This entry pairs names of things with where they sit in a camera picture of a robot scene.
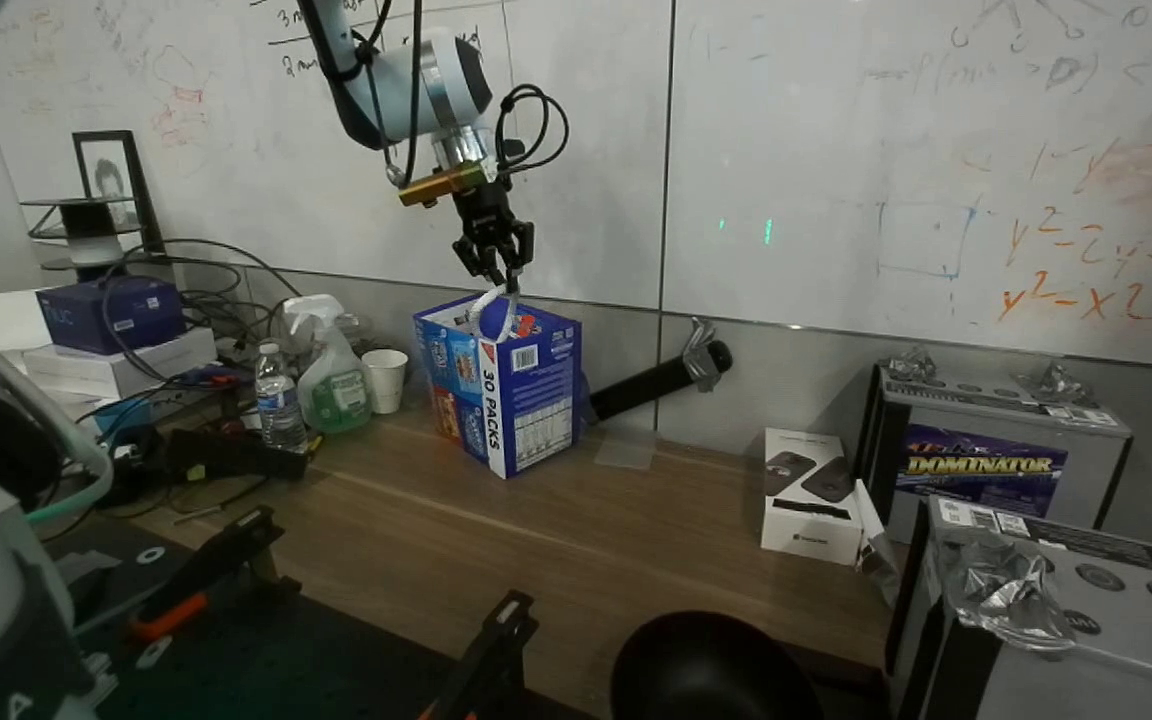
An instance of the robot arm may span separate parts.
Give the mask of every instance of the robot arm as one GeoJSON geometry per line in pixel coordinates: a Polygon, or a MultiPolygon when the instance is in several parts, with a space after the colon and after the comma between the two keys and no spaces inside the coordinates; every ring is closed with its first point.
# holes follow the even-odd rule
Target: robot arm
{"type": "Polygon", "coordinates": [[[407,138],[407,166],[392,166],[399,199],[438,203],[454,197],[464,229],[454,245],[462,262],[517,292],[536,229],[513,214],[513,170],[505,161],[491,161],[476,128],[491,105],[476,43],[450,30],[425,37],[422,0],[411,5],[411,47],[383,50],[376,37],[388,5],[373,37],[348,29],[343,0],[300,0],[300,17],[343,133],[380,150],[407,138]],[[427,136],[438,150],[438,170],[425,181],[411,181],[416,136],[427,136]]]}

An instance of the wooden table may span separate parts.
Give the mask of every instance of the wooden table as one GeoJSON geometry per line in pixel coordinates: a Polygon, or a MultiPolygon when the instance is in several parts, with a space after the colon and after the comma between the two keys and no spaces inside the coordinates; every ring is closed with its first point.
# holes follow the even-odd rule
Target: wooden table
{"type": "Polygon", "coordinates": [[[450,654],[526,589],[540,619],[528,682],[594,715],[609,715],[617,647],[676,607],[731,610],[851,676],[881,668],[889,607],[860,572],[757,546],[757,466],[676,442],[657,442],[651,466],[617,466],[600,458],[609,438],[505,485],[411,413],[329,442],[292,488],[183,521],[237,488],[213,485],[142,525],[200,543],[273,503],[288,529],[281,572],[450,654]]]}

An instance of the black tube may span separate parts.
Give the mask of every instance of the black tube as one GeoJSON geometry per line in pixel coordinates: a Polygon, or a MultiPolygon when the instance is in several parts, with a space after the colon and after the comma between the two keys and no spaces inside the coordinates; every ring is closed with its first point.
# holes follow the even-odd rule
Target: black tube
{"type": "MultiPolygon", "coordinates": [[[[731,347],[727,347],[723,341],[712,341],[706,352],[712,354],[712,364],[715,364],[719,373],[731,368],[731,347]]],[[[651,400],[661,400],[661,394],[668,394],[668,393],[679,393],[679,388],[687,388],[687,383],[694,383],[694,373],[687,373],[687,364],[676,354],[676,358],[668,358],[668,364],[657,364],[657,368],[648,368],[648,373],[640,373],[640,374],[630,374],[630,380],[621,380],[621,383],[611,383],[611,388],[594,393],[588,402],[594,402],[594,417],[596,417],[596,418],[609,418],[609,417],[621,417],[621,413],[630,413],[630,408],[651,402],[651,400]]]]}

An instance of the plastic bottle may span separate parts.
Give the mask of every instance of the plastic bottle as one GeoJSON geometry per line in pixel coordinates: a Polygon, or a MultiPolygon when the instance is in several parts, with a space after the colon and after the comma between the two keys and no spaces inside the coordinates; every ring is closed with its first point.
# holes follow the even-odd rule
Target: plastic bottle
{"type": "Polygon", "coordinates": [[[370,423],[370,388],[355,352],[348,347],[335,315],[343,309],[334,295],[305,295],[300,304],[284,309],[292,320],[292,335],[305,335],[314,324],[317,354],[300,373],[300,408],[309,426],[321,434],[348,434],[370,423]]]}
{"type": "Polygon", "coordinates": [[[305,418],[298,380],[281,344],[262,344],[256,358],[256,417],[270,446],[305,452],[305,418]]]}

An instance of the white box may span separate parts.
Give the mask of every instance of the white box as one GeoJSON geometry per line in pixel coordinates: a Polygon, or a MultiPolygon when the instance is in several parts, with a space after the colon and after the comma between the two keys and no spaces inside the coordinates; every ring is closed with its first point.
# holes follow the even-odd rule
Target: white box
{"type": "Polygon", "coordinates": [[[845,442],[813,433],[763,433],[763,532],[762,546],[860,563],[873,513],[845,466],[845,442]]]}

